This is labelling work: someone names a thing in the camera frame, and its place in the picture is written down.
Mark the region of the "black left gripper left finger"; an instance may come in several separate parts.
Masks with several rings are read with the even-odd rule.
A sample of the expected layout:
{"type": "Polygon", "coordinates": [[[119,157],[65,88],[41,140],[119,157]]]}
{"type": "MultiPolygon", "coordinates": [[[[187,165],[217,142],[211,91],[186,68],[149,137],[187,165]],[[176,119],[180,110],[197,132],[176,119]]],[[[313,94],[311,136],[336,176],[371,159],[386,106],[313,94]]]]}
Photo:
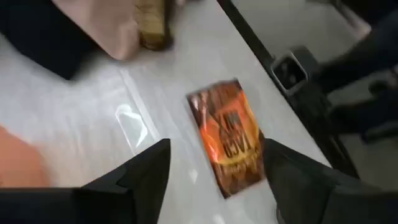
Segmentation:
{"type": "Polygon", "coordinates": [[[75,192],[74,223],[157,223],[169,179],[170,139],[161,139],[75,192]]]}

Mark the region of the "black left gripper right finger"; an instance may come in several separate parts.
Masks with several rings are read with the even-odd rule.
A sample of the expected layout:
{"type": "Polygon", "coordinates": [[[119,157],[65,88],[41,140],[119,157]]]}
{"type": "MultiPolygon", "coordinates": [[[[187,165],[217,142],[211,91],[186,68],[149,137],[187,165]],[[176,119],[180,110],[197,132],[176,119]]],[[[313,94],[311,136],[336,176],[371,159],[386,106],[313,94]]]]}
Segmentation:
{"type": "Polygon", "coordinates": [[[263,163],[283,223],[397,224],[397,192],[369,185],[273,139],[264,140],[263,163]]]}

